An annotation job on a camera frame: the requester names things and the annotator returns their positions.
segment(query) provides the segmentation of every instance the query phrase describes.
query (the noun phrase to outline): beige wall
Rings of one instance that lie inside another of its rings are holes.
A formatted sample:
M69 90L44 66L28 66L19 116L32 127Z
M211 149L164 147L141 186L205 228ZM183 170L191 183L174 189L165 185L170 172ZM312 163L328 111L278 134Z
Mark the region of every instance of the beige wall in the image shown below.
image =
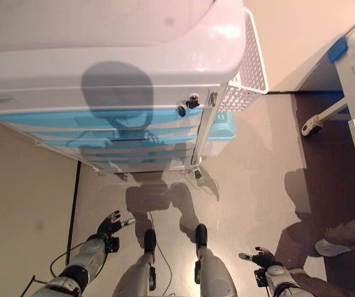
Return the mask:
M329 46L355 24L355 0L243 2L256 21L271 90L299 89ZM305 89L338 88L335 70L320 67Z
M20 296L33 274L50 279L66 250L75 172L74 160L0 125L0 296Z

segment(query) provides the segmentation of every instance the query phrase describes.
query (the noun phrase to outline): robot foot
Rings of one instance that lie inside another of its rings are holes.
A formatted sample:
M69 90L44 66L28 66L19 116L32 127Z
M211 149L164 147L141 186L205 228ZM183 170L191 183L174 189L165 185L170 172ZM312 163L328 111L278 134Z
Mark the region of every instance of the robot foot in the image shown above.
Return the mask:
M148 229L144 234L144 253L154 253L157 246L157 237L154 229Z
M196 254L202 246L208 245L208 229L204 224L199 224L195 230Z

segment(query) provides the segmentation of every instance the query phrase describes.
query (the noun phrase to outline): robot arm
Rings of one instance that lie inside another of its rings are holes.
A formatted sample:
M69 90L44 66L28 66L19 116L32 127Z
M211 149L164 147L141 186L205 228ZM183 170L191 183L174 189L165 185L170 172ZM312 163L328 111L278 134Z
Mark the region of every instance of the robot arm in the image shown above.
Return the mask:
M273 297L313 297L312 294L298 286L289 271L283 267L282 263L276 261L275 256L269 250L263 247L256 247L256 250L259 251L257 255L241 252L239 257L252 261L261 267L261 269L254 271L259 287L268 286Z
M117 252L119 238L112 234L124 226L134 223L134 219L117 221L119 210L109 215L91 235L69 265L54 279L32 295L33 297L81 297L86 286L92 282L105 263L107 254Z

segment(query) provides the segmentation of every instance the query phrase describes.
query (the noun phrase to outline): white cart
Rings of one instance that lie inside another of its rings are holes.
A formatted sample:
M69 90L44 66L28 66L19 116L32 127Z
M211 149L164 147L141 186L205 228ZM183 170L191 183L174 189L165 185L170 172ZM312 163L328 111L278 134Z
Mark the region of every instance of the white cart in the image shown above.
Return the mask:
M103 173L196 168L219 107L268 91L253 17L143 4L0 1L0 122Z

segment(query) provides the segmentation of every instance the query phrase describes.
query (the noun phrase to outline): black knob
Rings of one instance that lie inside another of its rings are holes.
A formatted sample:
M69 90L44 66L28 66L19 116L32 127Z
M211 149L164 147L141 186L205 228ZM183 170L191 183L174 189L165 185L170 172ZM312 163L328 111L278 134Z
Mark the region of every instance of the black knob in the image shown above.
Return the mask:
M199 106L199 102L197 100L186 101L185 104L191 110Z
M185 116L185 109L181 105L177 108L177 113L179 116L184 117Z

